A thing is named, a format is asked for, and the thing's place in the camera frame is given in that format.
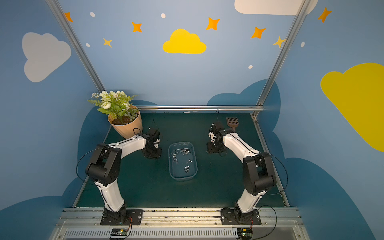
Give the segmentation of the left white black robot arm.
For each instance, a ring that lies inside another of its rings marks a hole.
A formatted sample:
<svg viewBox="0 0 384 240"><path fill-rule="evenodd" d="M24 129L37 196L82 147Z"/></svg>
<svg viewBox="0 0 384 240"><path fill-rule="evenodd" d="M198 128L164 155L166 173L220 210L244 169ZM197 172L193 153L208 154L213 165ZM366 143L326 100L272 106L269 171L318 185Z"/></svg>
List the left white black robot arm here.
<svg viewBox="0 0 384 240"><path fill-rule="evenodd" d="M95 183L104 201L102 226L132 224L127 205L121 196L118 186L121 160L139 150L147 159L158 159L161 156L160 131L150 129L145 134L113 143L99 144L93 153L85 173Z"/></svg>

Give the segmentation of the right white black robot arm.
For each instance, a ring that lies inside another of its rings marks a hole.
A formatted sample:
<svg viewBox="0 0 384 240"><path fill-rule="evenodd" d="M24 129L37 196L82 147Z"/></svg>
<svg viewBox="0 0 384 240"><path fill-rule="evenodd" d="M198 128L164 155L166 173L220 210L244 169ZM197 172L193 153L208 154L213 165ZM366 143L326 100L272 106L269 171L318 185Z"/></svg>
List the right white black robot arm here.
<svg viewBox="0 0 384 240"><path fill-rule="evenodd" d="M232 129L224 129L221 122L211 124L209 138L208 153L219 154L229 149L242 162L245 189L233 213L239 223L248 221L262 197L277 184L273 160L269 154L248 145Z"/></svg>

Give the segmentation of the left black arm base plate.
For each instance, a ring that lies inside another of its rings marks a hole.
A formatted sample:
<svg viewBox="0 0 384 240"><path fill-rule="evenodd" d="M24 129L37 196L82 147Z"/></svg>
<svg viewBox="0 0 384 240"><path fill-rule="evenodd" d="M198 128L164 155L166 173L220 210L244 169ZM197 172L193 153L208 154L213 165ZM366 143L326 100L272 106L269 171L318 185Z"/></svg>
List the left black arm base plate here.
<svg viewBox="0 0 384 240"><path fill-rule="evenodd" d="M143 210L140 209L122 209L118 212L112 212L104 209L101 226L139 226L143 217Z"/></svg>

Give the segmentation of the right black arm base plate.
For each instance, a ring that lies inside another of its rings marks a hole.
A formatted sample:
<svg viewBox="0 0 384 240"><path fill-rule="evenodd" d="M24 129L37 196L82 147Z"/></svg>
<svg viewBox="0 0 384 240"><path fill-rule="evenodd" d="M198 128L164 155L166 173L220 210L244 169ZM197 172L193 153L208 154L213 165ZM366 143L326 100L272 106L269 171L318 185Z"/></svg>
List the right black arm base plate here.
<svg viewBox="0 0 384 240"><path fill-rule="evenodd" d="M261 225L261 217L257 210L242 213L239 209L223 208L220 210L222 225Z"/></svg>

